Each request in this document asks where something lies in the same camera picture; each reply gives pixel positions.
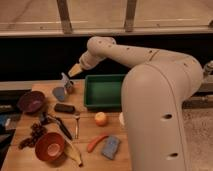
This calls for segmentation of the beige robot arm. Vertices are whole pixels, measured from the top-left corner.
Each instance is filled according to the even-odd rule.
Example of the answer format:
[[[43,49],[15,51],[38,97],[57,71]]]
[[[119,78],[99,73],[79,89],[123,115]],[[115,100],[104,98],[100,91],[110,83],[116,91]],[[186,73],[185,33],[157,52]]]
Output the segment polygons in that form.
[[[121,104],[132,170],[191,171],[182,103],[202,84],[197,59],[95,36],[68,75],[90,70],[106,58],[130,68],[122,83]]]

